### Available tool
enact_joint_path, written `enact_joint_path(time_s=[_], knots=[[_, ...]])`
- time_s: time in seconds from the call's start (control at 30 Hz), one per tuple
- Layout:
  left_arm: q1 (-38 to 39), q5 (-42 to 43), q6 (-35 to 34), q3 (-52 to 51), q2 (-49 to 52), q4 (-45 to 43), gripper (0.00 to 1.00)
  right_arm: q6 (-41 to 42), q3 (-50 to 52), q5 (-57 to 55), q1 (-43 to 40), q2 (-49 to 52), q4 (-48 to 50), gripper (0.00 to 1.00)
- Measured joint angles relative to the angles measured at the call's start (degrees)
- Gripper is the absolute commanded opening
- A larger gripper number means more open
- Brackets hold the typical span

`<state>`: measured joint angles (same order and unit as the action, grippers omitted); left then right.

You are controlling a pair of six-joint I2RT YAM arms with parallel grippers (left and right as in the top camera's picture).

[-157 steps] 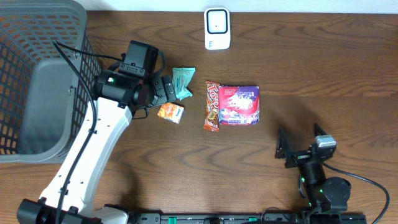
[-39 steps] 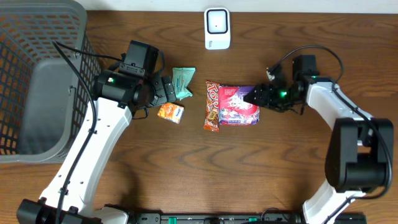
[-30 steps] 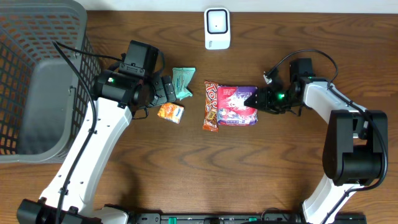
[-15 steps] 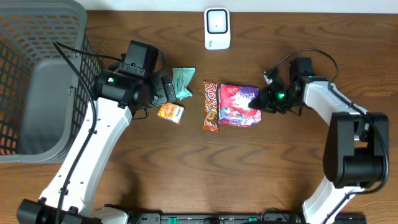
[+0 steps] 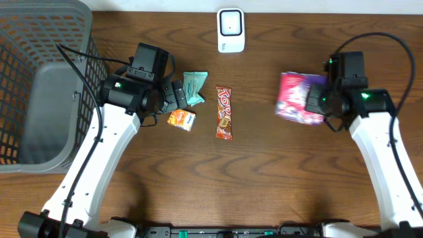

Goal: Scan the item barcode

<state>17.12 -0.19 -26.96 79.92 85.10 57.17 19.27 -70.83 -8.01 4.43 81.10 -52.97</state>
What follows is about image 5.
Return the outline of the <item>teal packet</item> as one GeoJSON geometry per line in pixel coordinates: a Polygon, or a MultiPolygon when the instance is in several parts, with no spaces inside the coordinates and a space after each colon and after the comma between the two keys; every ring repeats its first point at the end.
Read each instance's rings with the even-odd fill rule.
{"type": "Polygon", "coordinates": [[[194,106],[205,102],[204,97],[200,95],[200,90],[208,78],[208,72],[184,72],[183,76],[183,89],[188,105],[194,106]]]}

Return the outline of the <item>red purple snack packet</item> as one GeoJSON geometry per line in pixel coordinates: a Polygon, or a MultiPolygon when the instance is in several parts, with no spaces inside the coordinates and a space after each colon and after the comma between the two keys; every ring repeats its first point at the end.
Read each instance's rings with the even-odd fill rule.
{"type": "Polygon", "coordinates": [[[323,116],[307,112],[305,105],[311,85],[324,85],[326,80],[323,75],[290,71],[281,73],[275,115],[300,124],[316,126],[323,123],[323,116]]]}

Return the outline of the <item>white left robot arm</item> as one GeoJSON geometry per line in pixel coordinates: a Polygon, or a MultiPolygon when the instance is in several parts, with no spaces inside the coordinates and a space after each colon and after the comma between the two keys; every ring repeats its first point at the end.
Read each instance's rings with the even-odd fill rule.
{"type": "Polygon", "coordinates": [[[100,86],[99,109],[60,187],[40,214],[25,212],[21,237],[139,237],[139,225],[123,218],[99,221],[104,193],[144,118],[186,108],[181,81],[109,75],[100,86]]]}

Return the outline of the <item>red Top chocolate bar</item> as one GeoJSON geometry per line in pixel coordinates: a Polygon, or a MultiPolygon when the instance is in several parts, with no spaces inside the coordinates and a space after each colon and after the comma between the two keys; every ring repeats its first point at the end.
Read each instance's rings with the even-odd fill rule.
{"type": "Polygon", "coordinates": [[[231,88],[218,85],[217,90],[217,131],[216,138],[233,139],[231,88]]]}

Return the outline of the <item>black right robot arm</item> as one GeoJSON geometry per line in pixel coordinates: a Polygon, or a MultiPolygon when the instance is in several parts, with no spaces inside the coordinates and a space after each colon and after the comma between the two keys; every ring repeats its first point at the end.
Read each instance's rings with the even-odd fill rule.
{"type": "Polygon", "coordinates": [[[377,197],[381,231],[348,222],[323,225],[327,237],[421,237],[422,186],[410,162],[385,89],[312,85],[305,109],[341,119],[364,158],[377,197]]]}

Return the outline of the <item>orange small box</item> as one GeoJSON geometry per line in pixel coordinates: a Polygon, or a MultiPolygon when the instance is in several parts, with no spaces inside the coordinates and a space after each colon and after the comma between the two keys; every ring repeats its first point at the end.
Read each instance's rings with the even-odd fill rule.
{"type": "Polygon", "coordinates": [[[171,115],[169,116],[167,122],[172,126],[190,132],[195,119],[196,115],[194,113],[178,109],[171,112],[171,115]]]}

